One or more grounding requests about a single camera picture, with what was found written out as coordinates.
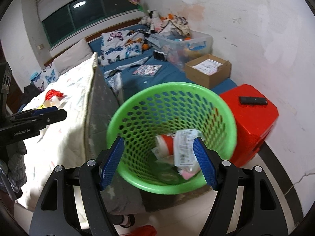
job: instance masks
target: pillowcase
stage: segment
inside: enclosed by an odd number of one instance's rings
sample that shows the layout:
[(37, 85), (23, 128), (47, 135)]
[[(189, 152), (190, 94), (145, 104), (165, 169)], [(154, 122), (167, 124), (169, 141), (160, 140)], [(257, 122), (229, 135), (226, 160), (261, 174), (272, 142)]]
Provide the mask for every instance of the pillowcase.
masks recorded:
[(54, 62), (49, 64), (33, 80), (33, 84), (41, 91), (44, 91), (49, 84), (59, 79), (60, 73), (56, 69)]
[(102, 34), (102, 66), (142, 54), (144, 30), (122, 30)]
[(82, 62), (91, 58), (93, 52), (85, 39), (82, 39), (77, 44), (73, 45), (69, 50), (66, 50), (60, 56), (54, 59), (56, 69), (60, 75), (68, 72), (70, 69), (78, 66)]

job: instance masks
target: white blanket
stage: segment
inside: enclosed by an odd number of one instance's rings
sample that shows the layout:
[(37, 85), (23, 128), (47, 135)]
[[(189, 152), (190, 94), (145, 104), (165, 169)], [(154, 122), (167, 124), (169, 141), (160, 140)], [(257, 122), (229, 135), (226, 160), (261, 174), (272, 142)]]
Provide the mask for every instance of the white blanket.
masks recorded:
[[(56, 83), (49, 84), (43, 93), (33, 98), (24, 108), (37, 108), (51, 89), (65, 95), (60, 101), (60, 109), (67, 111), (66, 120), (47, 126), (39, 136), (24, 141), (27, 149), (24, 157), (27, 182), (22, 187), (23, 196), (18, 199), (18, 203), (28, 210), (34, 211), (41, 191), (57, 165), (73, 168), (86, 162), (84, 123), (94, 75), (93, 67), (96, 66), (97, 53), (94, 53), (90, 59), (61, 75)], [(78, 188), (75, 191), (75, 195), (80, 195)], [(82, 205), (78, 206), (79, 219), (81, 222), (86, 221)]]

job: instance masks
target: floor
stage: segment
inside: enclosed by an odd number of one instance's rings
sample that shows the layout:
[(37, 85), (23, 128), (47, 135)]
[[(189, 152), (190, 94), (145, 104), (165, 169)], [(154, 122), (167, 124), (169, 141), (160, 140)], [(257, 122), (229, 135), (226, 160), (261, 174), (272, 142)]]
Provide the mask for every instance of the floor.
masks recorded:
[[(244, 168), (252, 169), (254, 165), (261, 166), (270, 179), (270, 182), (273, 185), (281, 203), (288, 226), (288, 231), (291, 233), (294, 229), (294, 222), (288, 203), (286, 202), (279, 185), (258, 154), (250, 162), (248, 162)], [(135, 215), (136, 224), (132, 228), (124, 229), (120, 226), (116, 226), (116, 229), (120, 235), (123, 235), (133, 231), (138, 226), (149, 224), (156, 228), (158, 236), (199, 235), (215, 201), (215, 196), (216, 192), (210, 191), (196, 199), (192, 199), (173, 208), (154, 213), (137, 214)], [(239, 187), (228, 233), (236, 229), (242, 205), (242, 197), (243, 188)], [(16, 205), (15, 219), (18, 221), (21, 227), (26, 230), (26, 232), (29, 231), (32, 212), (25, 210), (19, 205)]]

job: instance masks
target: window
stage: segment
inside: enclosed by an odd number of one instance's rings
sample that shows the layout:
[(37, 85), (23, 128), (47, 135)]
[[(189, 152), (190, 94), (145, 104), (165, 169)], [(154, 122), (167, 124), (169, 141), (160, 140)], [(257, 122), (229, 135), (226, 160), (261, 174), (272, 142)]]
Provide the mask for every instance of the window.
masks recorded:
[(48, 41), (53, 47), (86, 26), (137, 8), (128, 0), (74, 0), (51, 14), (42, 23)]

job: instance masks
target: clear plastic storage box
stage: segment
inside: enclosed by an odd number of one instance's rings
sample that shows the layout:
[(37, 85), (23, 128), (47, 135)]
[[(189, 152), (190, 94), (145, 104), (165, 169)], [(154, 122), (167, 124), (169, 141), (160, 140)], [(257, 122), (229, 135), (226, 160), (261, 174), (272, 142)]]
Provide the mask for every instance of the clear plastic storage box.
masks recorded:
[(191, 31), (191, 40), (183, 40), (181, 36), (173, 32), (165, 32), (151, 35), (159, 41), (162, 52), (167, 60), (184, 70), (185, 63), (209, 54), (212, 51), (213, 38), (209, 34)]

